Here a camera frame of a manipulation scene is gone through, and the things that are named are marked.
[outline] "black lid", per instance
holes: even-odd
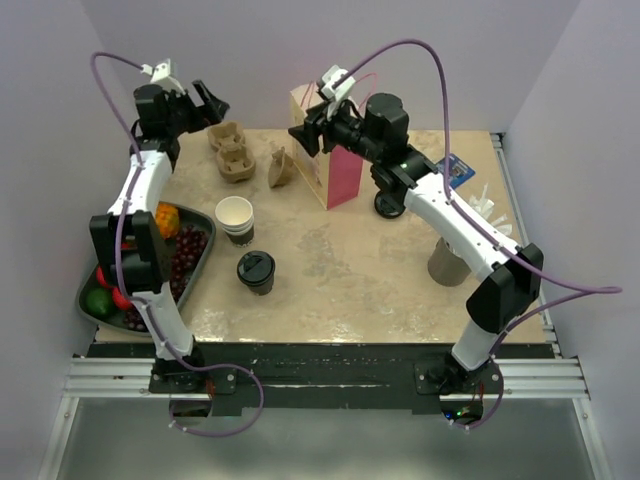
[[[245,285],[261,285],[273,276],[275,269],[273,257],[256,250],[243,255],[238,262],[238,278]]]

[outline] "table surface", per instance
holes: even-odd
[[[220,177],[204,132],[180,138],[182,150],[162,199],[214,218],[229,195],[250,200],[255,238],[233,246],[218,229],[202,276],[182,309],[185,324],[200,341],[246,342],[456,342],[468,321],[465,302],[478,286],[469,277],[459,287],[435,283],[427,261],[439,238],[416,215],[395,220],[373,210],[376,187],[365,163],[358,198],[325,211],[300,174],[270,189],[271,153],[292,139],[284,130],[247,130],[257,162],[255,176],[230,185]],[[432,161],[443,157],[443,135],[411,132],[411,143]],[[452,152],[476,174],[457,189],[479,197],[488,183],[492,218],[506,214],[514,224],[502,174],[487,132],[451,133]],[[240,257],[264,250],[276,260],[269,295],[253,295],[236,277]],[[144,342],[150,338],[100,328],[98,342]],[[544,342],[539,318],[516,329],[508,342]]]

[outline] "fruit tray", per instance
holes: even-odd
[[[171,292],[176,301],[178,310],[189,298],[193,286],[200,276],[204,263],[211,253],[213,241],[216,235],[216,227],[213,220],[187,207],[173,205],[178,209],[180,216],[180,233],[176,237],[176,254],[172,257]],[[87,296],[90,292],[102,288],[96,272],[98,266],[91,271],[89,277],[82,283],[76,294],[76,307],[80,315],[100,326],[113,328],[141,337],[150,336],[149,332],[135,308],[123,311],[115,306],[108,315],[98,318],[93,315],[87,305]]]

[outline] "gray wall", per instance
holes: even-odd
[[[288,124],[287,92],[337,63],[419,37],[448,74],[458,129],[504,131],[515,117],[578,0],[82,0],[103,44],[152,63],[178,62],[202,77],[249,127]],[[403,47],[371,64],[380,89],[405,101],[414,128],[441,128],[435,69]],[[125,80],[126,87],[133,87]]]
[[[128,168],[126,139],[89,70],[100,48],[76,0],[2,1],[3,478],[37,476],[69,358],[93,332],[73,306],[91,258],[88,221],[113,202]],[[130,111],[113,72],[103,71]]]
[[[563,353],[578,353],[584,365],[617,479],[640,477],[638,19],[636,0],[582,0],[506,137],[522,214],[547,270],[626,288],[553,316]]]

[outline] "blue card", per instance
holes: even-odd
[[[438,171],[444,173],[444,158],[436,163]],[[449,157],[449,185],[456,189],[476,174],[476,171],[453,153]]]

